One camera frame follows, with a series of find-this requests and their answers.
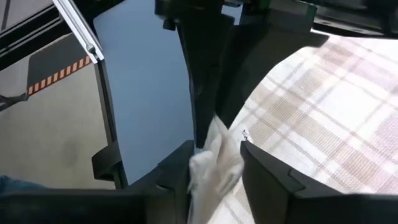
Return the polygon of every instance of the black plastic part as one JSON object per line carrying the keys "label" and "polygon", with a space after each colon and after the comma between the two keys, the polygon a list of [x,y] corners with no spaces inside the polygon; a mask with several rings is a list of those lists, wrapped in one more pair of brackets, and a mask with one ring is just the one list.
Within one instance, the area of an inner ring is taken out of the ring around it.
{"label": "black plastic part", "polygon": [[202,148],[215,114],[225,46],[234,19],[193,11],[180,19],[180,36],[190,78],[195,144]]}
{"label": "black plastic part", "polygon": [[26,93],[23,93],[19,96],[2,96],[0,95],[0,112],[3,110],[9,108],[10,106],[21,102],[21,101],[27,101],[29,96]]}
{"label": "black plastic part", "polygon": [[398,196],[344,195],[242,142],[243,184],[257,224],[396,223]]}
{"label": "black plastic part", "polygon": [[128,186],[117,141],[98,151],[91,162],[95,179],[113,181],[116,189]]}
{"label": "black plastic part", "polygon": [[0,223],[185,224],[192,153],[193,141],[183,143],[125,190],[36,190],[0,195]]}

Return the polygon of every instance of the crumpled white cloth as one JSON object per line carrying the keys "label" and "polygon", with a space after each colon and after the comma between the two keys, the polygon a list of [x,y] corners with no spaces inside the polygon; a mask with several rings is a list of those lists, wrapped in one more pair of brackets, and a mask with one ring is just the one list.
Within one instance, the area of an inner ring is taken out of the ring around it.
{"label": "crumpled white cloth", "polygon": [[206,224],[241,177],[244,162],[224,123],[215,116],[205,147],[190,159],[192,195],[189,224]]}

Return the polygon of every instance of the plaid fabric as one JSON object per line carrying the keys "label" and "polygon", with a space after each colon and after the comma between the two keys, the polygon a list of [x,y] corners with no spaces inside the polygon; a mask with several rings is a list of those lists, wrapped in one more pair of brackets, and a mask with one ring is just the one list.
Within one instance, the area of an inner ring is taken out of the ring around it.
{"label": "plaid fabric", "polygon": [[[231,129],[344,193],[398,194],[398,43],[331,35],[278,64]],[[215,223],[254,223],[240,182]]]}

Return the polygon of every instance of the orange and black warning stripe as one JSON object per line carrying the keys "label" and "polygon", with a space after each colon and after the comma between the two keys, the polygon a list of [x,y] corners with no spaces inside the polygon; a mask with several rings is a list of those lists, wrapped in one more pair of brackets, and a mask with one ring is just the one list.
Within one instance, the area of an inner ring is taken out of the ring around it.
{"label": "orange and black warning stripe", "polygon": [[79,61],[67,66],[66,68],[61,69],[60,71],[50,75],[47,78],[44,78],[42,81],[33,84],[28,87],[27,94],[29,96],[37,93],[44,88],[53,85],[54,83],[64,79],[65,77],[75,73],[76,71],[82,69],[83,67],[89,65],[91,63],[90,57],[86,56],[85,58],[80,59]]}

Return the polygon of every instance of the metal bar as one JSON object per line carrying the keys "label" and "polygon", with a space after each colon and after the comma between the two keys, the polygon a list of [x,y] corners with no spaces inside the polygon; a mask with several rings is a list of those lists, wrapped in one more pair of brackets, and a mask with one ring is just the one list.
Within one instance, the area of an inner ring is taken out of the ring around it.
{"label": "metal bar", "polygon": [[11,0],[6,0],[6,7],[4,8],[4,16],[2,19],[2,24],[1,24],[0,30],[4,30],[7,26],[8,14],[10,11],[10,4],[11,4]]}
{"label": "metal bar", "polygon": [[93,63],[104,60],[102,48],[84,17],[71,0],[53,0],[55,7],[68,24]]}

